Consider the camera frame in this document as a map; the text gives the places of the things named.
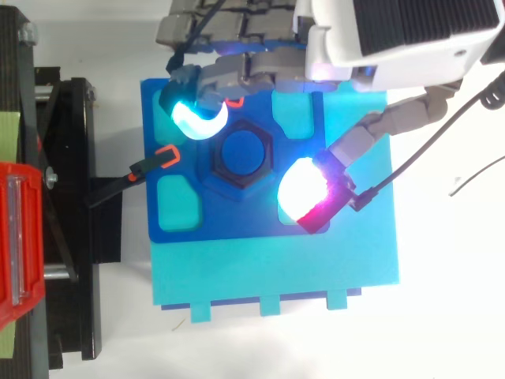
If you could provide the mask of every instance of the blue plastic puzzle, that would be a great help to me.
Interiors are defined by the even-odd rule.
[[[147,156],[171,143],[170,129],[177,128],[158,105],[164,85],[166,81],[157,80],[142,84]],[[240,109],[230,108],[228,124],[213,138],[176,138],[181,162],[168,172],[157,170],[148,175],[151,240],[164,243],[306,234],[286,217],[279,219],[277,202],[282,174],[298,157],[314,156],[326,146],[323,96],[314,94],[310,102],[304,97],[303,106],[312,106],[313,111],[305,128],[285,126],[289,137],[274,119],[269,92],[249,96]]]
[[[263,92],[246,99],[244,113],[232,116],[230,122],[243,119],[262,129],[267,129],[266,124],[273,129],[278,124],[278,132],[272,133],[285,137],[286,142],[277,142],[275,146],[273,141],[274,148],[284,144],[291,154],[286,155],[289,158],[285,161],[279,157],[281,163],[277,168],[252,185],[241,191],[226,192],[215,188],[215,183],[204,183],[205,175],[201,174],[201,171],[208,173],[208,168],[200,165],[200,159],[209,157],[215,141],[195,144],[185,150],[185,137],[171,124],[163,110],[156,108],[157,93],[165,84],[166,80],[149,80],[142,84],[146,156],[173,143],[181,149],[181,163],[186,159],[186,162],[192,162],[192,166],[187,167],[184,163],[177,171],[158,170],[148,176],[156,305],[164,306],[164,309],[189,307],[193,322],[209,321],[211,306],[241,302],[259,302],[261,314],[272,315],[279,313],[282,300],[324,296],[327,308],[335,310],[346,308],[349,289],[398,282],[392,187],[387,187],[359,213],[344,208],[318,235],[307,235],[279,212],[275,188],[283,171],[297,158],[313,156],[365,114],[382,111],[386,105],[384,93],[360,94],[350,85],[343,84],[336,93],[324,96]],[[250,111],[247,111],[248,103],[254,104]],[[323,136],[320,126],[324,128]],[[256,129],[239,128],[235,132],[251,131],[256,132]],[[231,145],[226,146],[228,137],[218,141],[222,152],[220,164],[228,165],[228,171],[239,174],[258,170],[261,165],[258,156],[261,157],[265,144],[260,146],[248,133],[239,133],[233,136]],[[240,156],[243,152],[237,150],[233,142],[249,144],[251,159],[247,164],[234,166],[236,162],[230,157]],[[357,191],[368,189],[390,173],[387,138],[350,168]],[[271,191],[265,195],[271,203],[265,200],[263,208],[256,202],[255,207],[237,215],[240,205],[233,211],[216,207],[215,211],[221,212],[216,217],[221,220],[250,217],[256,222],[266,212],[266,222],[270,223],[275,214],[275,225],[279,229],[269,231],[268,228],[251,227],[246,232],[249,235],[239,235],[233,228],[218,231],[217,227],[208,229],[207,234],[198,232],[209,218],[212,222],[215,217],[204,205],[199,186],[238,204],[252,199],[258,201],[260,195]],[[275,211],[268,205],[274,205]]]

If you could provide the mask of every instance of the black cable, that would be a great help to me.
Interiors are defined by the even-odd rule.
[[[385,178],[379,185],[368,189],[354,199],[354,209],[362,210],[379,192],[391,184],[398,176],[403,174],[421,156],[435,144],[447,130],[454,125],[475,103],[481,101],[482,105],[490,111],[496,111],[505,106],[505,72],[501,73],[488,87],[475,95],[468,103],[463,105],[436,133],[417,150],[398,170]]]
[[[166,71],[172,74],[176,69],[180,69],[184,65],[184,54],[186,54],[189,48],[193,45],[204,28],[208,25],[210,20],[215,16],[217,12],[221,9],[226,0],[218,0],[204,16],[203,20],[195,27],[193,33],[189,36],[188,40],[181,44],[177,49],[175,49],[174,55],[169,59],[166,65]]]
[[[469,110],[473,105],[479,101],[481,98],[481,94],[479,93],[478,95],[474,96],[468,103],[463,105],[455,114],[452,116],[449,121],[447,121],[434,135],[431,137],[428,142],[423,144],[423,146],[417,150],[413,156],[411,156],[402,166],[399,167],[398,170],[393,172],[390,176],[388,176],[386,179],[384,179],[381,183],[379,183],[378,186],[375,186],[375,190],[381,191],[382,188],[385,186],[389,185],[391,182],[393,182],[398,176],[403,174],[414,162],[416,162],[421,156],[435,144],[444,134],[447,132],[447,130],[454,125],[456,121],[459,120],[461,116],[463,116],[467,110]]]
[[[494,165],[500,163],[502,160],[505,160],[505,156],[502,156],[501,158],[498,158],[494,162],[490,163],[488,166],[484,167],[482,170],[479,170],[478,172],[476,172],[475,174],[473,174],[472,176],[470,176],[457,189],[455,189],[454,191],[452,191],[451,193],[449,193],[449,196],[451,196],[451,197],[455,196],[459,191],[461,191],[470,182],[472,182],[477,176],[479,176],[480,174],[484,173],[485,171],[487,171],[488,169],[490,169]]]

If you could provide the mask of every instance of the robotic hand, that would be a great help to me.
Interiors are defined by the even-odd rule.
[[[504,25],[502,0],[174,0],[156,39],[174,48],[160,104],[188,137],[203,139],[226,125],[226,99],[263,90],[329,92],[343,81],[362,92],[425,87],[426,95],[368,114],[330,148],[288,170],[279,203],[314,233],[347,204],[357,211],[366,206],[479,99],[488,109],[505,104],[502,75],[390,178],[354,193],[346,168],[385,134],[441,120],[447,100],[501,40]],[[185,53],[212,51],[223,55],[214,65],[184,66]],[[321,183],[313,196],[292,194],[288,183],[303,175]],[[302,207],[301,197],[308,199]]]

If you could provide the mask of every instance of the screw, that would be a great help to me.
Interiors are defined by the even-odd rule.
[[[18,32],[18,38],[21,43],[28,47],[34,47],[39,43],[39,31],[37,25],[32,22],[25,22],[21,25]]]
[[[96,88],[95,87],[88,87],[86,90],[86,99],[91,102],[96,101]]]
[[[49,166],[46,169],[46,187],[49,190],[54,188],[54,184],[58,181],[58,175],[53,171],[53,167]]]

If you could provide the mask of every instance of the cyan glowing light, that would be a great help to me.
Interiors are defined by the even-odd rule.
[[[172,110],[172,120],[187,138],[206,140],[225,127],[228,122],[228,108],[223,102],[221,111],[212,120],[205,120],[179,101]]]
[[[282,210],[298,221],[327,196],[327,180],[321,170],[312,158],[300,158],[282,178],[277,199]]]

